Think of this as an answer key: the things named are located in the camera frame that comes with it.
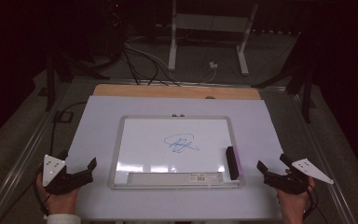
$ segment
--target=dark background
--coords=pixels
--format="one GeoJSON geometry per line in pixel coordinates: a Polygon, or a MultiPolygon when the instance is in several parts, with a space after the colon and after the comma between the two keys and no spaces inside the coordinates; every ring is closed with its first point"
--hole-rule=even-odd
{"type": "MultiPolygon", "coordinates": [[[[106,11],[98,6],[91,7],[90,2],[100,6],[102,0],[65,3],[0,0],[0,127],[34,89],[32,78],[46,68],[41,45],[44,36],[55,38],[54,41],[79,59],[92,59],[85,39],[95,27],[104,26],[101,17],[106,11]],[[93,10],[83,10],[83,13],[89,13],[88,20],[79,13],[82,4],[93,10]]],[[[205,2],[183,0],[178,8],[198,11],[200,4],[205,2]]],[[[215,7],[203,7],[203,13],[241,14],[240,7],[233,7],[230,2],[224,1],[218,11],[215,7]]],[[[288,62],[302,64],[311,60],[317,64],[314,83],[321,87],[325,101],[358,159],[358,1],[259,2],[254,23],[257,33],[281,31],[283,35],[289,35],[289,32],[298,35],[302,32],[288,62]]],[[[154,35],[156,23],[171,22],[171,1],[130,0],[119,3],[123,20],[139,34],[154,35]]]]}

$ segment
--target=label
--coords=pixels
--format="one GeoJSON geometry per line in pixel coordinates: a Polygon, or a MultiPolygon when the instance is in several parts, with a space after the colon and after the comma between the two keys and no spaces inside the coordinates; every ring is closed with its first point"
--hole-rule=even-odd
{"type": "Polygon", "coordinates": [[[190,174],[190,182],[206,182],[206,174],[190,174]]]}

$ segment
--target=black cable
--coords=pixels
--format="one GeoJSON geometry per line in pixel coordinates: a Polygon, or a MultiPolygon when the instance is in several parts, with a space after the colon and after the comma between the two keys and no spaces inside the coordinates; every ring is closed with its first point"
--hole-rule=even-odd
{"type": "Polygon", "coordinates": [[[39,168],[34,173],[34,181],[33,181],[33,187],[34,187],[34,196],[36,197],[37,202],[40,205],[40,210],[45,214],[45,216],[48,217],[48,208],[45,206],[45,203],[40,198],[39,190],[37,189],[37,176],[42,172],[43,170],[43,163],[39,166],[39,168]]]}
{"type": "Polygon", "coordinates": [[[25,195],[25,193],[28,191],[28,189],[31,188],[31,186],[33,185],[34,182],[32,182],[30,185],[28,185],[27,188],[25,188],[25,190],[22,191],[22,193],[19,195],[19,197],[17,197],[13,203],[11,205],[8,206],[7,210],[0,216],[0,223],[4,220],[4,218],[7,216],[8,212],[14,207],[14,205],[16,205],[16,203],[22,198],[22,196],[25,195]]]}
{"type": "Polygon", "coordinates": [[[127,50],[126,52],[127,53],[130,53],[130,54],[133,54],[133,55],[137,55],[137,56],[142,56],[142,57],[145,57],[146,59],[148,59],[154,66],[155,66],[155,69],[156,69],[156,72],[155,74],[153,75],[153,77],[149,78],[149,77],[145,77],[145,76],[142,76],[140,73],[137,72],[137,74],[139,76],[142,76],[142,77],[145,77],[147,79],[149,79],[149,82],[147,83],[147,85],[149,86],[154,80],[157,80],[159,81],[161,84],[164,84],[166,86],[168,86],[168,84],[166,84],[165,82],[157,79],[157,75],[158,75],[158,63],[154,60],[152,60],[149,56],[145,55],[145,54],[142,54],[140,52],[137,52],[135,50],[132,50],[132,49],[127,49],[127,48],[124,48],[124,50],[127,50]]]}
{"type": "Polygon", "coordinates": [[[48,197],[43,201],[43,204],[45,204],[47,201],[48,201],[48,199],[51,197],[51,193],[48,195],[48,197]]]}
{"type": "Polygon", "coordinates": [[[161,70],[161,72],[164,74],[164,76],[165,76],[171,83],[173,83],[173,84],[176,85],[176,86],[180,86],[180,85],[177,84],[171,77],[169,77],[169,76],[165,73],[164,68],[161,67],[161,64],[159,64],[159,62],[156,62],[153,58],[149,57],[147,54],[144,54],[144,53],[142,53],[141,51],[138,51],[138,50],[135,50],[135,49],[126,48],[126,47],[124,47],[124,50],[132,51],[132,52],[138,54],[139,56],[145,57],[145,58],[149,59],[150,61],[153,61],[153,62],[155,63],[155,65],[161,70]]]}
{"type": "Polygon", "coordinates": [[[130,70],[133,72],[133,74],[136,75],[137,77],[143,77],[145,79],[149,79],[149,77],[146,77],[146,76],[142,75],[141,73],[139,73],[136,70],[135,66],[131,62],[127,62],[124,59],[121,59],[121,61],[123,61],[123,63],[125,63],[130,68],[130,70]]]}
{"type": "Polygon", "coordinates": [[[307,194],[310,199],[310,207],[307,209],[307,211],[305,211],[303,215],[303,220],[305,220],[313,211],[313,209],[315,209],[315,203],[313,202],[312,195],[310,194],[310,190],[308,189],[308,186],[307,186],[307,194]]]}
{"type": "Polygon", "coordinates": [[[314,188],[313,186],[310,185],[310,187],[312,188],[312,191],[314,192],[315,198],[316,198],[316,204],[315,204],[315,206],[314,206],[313,209],[316,208],[316,209],[319,211],[319,213],[321,214],[322,218],[324,219],[324,222],[325,222],[326,224],[328,224],[328,221],[327,221],[326,216],[324,215],[324,213],[322,212],[322,210],[318,207],[318,204],[319,204],[318,193],[316,192],[316,190],[315,190],[315,188],[314,188]]]}
{"type": "Polygon", "coordinates": [[[127,55],[127,52],[125,50],[122,50],[123,53],[124,53],[124,56],[126,56],[126,59],[127,59],[127,65],[129,66],[130,68],[130,71],[131,71],[131,74],[132,74],[132,77],[133,79],[135,80],[136,82],[136,85],[139,85],[139,82],[138,82],[138,78],[137,76],[134,74],[134,71],[133,71],[133,66],[131,66],[131,61],[130,61],[130,58],[129,56],[127,55]]]}

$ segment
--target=wire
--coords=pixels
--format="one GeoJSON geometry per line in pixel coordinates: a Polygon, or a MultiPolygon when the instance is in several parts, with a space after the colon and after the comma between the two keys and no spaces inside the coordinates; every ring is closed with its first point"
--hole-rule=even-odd
{"type": "Polygon", "coordinates": [[[46,204],[46,202],[48,201],[48,199],[51,197],[52,194],[49,194],[48,197],[43,201],[43,204],[46,204]]]}
{"type": "Polygon", "coordinates": [[[201,82],[201,84],[202,83],[208,83],[208,82],[214,80],[215,77],[216,77],[216,68],[213,69],[213,76],[208,81],[201,82]]]}
{"type": "Polygon", "coordinates": [[[131,61],[130,61],[130,58],[129,58],[129,56],[127,55],[127,52],[126,52],[125,50],[123,50],[123,53],[124,53],[124,55],[126,56],[126,59],[127,59],[127,65],[128,65],[128,66],[129,66],[129,68],[130,68],[130,71],[131,71],[132,77],[133,77],[133,79],[135,80],[136,85],[139,85],[138,77],[135,75],[135,71],[134,71],[133,66],[131,66],[131,61]]]}
{"type": "Polygon", "coordinates": [[[37,202],[40,205],[40,210],[48,217],[48,208],[45,206],[45,202],[42,201],[40,198],[39,191],[37,190],[37,176],[42,172],[43,169],[43,163],[37,168],[36,172],[34,172],[34,181],[33,181],[33,187],[34,187],[34,196],[36,197],[37,202]]]}
{"type": "Polygon", "coordinates": [[[135,49],[135,48],[131,47],[130,45],[128,45],[128,44],[125,43],[125,42],[124,42],[124,45],[125,45],[128,49],[132,49],[132,50],[134,50],[134,51],[137,51],[137,52],[139,52],[139,53],[142,53],[142,54],[144,54],[144,55],[147,55],[147,56],[149,56],[149,57],[152,57],[152,58],[157,59],[160,63],[162,63],[162,64],[165,66],[165,69],[168,71],[168,74],[170,75],[169,80],[170,80],[171,82],[173,82],[173,83],[174,83],[175,85],[177,85],[177,86],[178,86],[178,84],[176,84],[175,82],[179,82],[179,83],[181,82],[181,81],[177,80],[176,78],[174,78],[174,77],[172,76],[170,70],[168,70],[168,65],[167,65],[165,62],[163,62],[159,57],[157,57],[157,56],[155,56],[155,55],[153,55],[153,54],[149,54],[149,53],[140,51],[140,50],[138,50],[138,49],[135,49]]]}
{"type": "Polygon", "coordinates": [[[162,84],[168,86],[168,84],[164,83],[163,81],[161,81],[161,80],[159,80],[159,79],[156,79],[156,77],[157,77],[157,75],[158,75],[158,65],[157,65],[157,63],[156,63],[155,61],[153,61],[152,59],[150,59],[148,56],[143,55],[143,54],[140,54],[140,53],[135,52],[135,51],[128,51],[128,53],[134,54],[134,55],[138,55],[138,56],[146,57],[146,58],[149,59],[150,62],[152,62],[153,65],[155,66],[156,72],[155,72],[155,74],[153,75],[152,78],[149,78],[149,77],[143,76],[143,75],[141,75],[139,72],[137,72],[136,69],[135,69],[135,67],[133,66],[133,64],[131,64],[131,62],[125,62],[125,61],[123,60],[124,63],[127,63],[129,66],[131,66],[131,68],[133,69],[133,71],[134,71],[138,76],[144,77],[144,78],[146,78],[146,79],[150,79],[149,82],[148,82],[148,84],[147,84],[148,86],[153,82],[153,80],[157,80],[157,81],[159,81],[160,83],[162,83],[162,84]]]}
{"type": "Polygon", "coordinates": [[[33,183],[34,183],[34,181],[30,185],[28,185],[28,187],[25,188],[25,190],[22,191],[22,193],[13,201],[13,203],[11,205],[8,206],[7,210],[0,216],[0,223],[7,216],[8,212],[10,212],[10,210],[13,209],[14,205],[16,205],[16,203],[25,195],[25,193],[28,191],[28,189],[31,188],[33,183]]]}
{"type": "Polygon", "coordinates": [[[307,211],[305,211],[305,213],[303,215],[303,220],[305,220],[310,215],[310,213],[313,211],[313,209],[315,209],[315,203],[312,199],[312,195],[310,194],[310,190],[308,189],[308,186],[307,186],[306,191],[307,191],[308,197],[310,199],[310,207],[307,209],[307,211]]]}
{"type": "Polygon", "coordinates": [[[312,185],[310,185],[310,187],[312,188],[312,192],[314,192],[315,198],[316,198],[316,203],[313,204],[312,210],[314,210],[314,209],[318,210],[319,213],[321,214],[322,218],[324,219],[324,222],[325,222],[326,224],[328,224],[328,221],[327,221],[326,216],[324,215],[324,213],[322,212],[322,210],[318,207],[318,204],[319,204],[318,193],[316,192],[315,188],[314,188],[312,185]]]}
{"type": "Polygon", "coordinates": [[[131,50],[135,53],[137,53],[138,55],[140,56],[143,56],[143,57],[146,57],[147,59],[149,59],[150,61],[152,61],[160,70],[161,72],[164,74],[164,76],[170,81],[172,82],[174,85],[176,86],[180,86],[179,84],[177,84],[176,82],[179,82],[179,80],[175,79],[171,72],[168,70],[168,65],[163,62],[159,57],[155,56],[155,55],[152,55],[152,54],[149,54],[149,53],[145,53],[143,51],[140,51],[138,49],[134,49],[132,48],[131,46],[129,46],[127,43],[124,43],[125,44],[125,50],[131,50]]]}

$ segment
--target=human hand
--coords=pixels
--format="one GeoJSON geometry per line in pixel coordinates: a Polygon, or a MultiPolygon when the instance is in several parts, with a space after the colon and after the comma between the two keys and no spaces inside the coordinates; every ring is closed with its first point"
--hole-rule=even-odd
{"type": "MultiPolygon", "coordinates": [[[[308,190],[311,192],[315,188],[315,181],[311,176],[308,177],[310,186],[308,190]]],[[[303,214],[307,206],[309,195],[307,192],[298,195],[289,194],[283,190],[277,190],[277,198],[280,201],[282,221],[285,224],[301,224],[303,223],[303,214]]]]}
{"type": "Polygon", "coordinates": [[[75,214],[76,199],[79,189],[74,189],[67,194],[54,195],[47,193],[42,185],[42,174],[40,173],[36,179],[36,185],[39,192],[44,196],[46,201],[46,207],[50,215],[53,214],[75,214]]]}

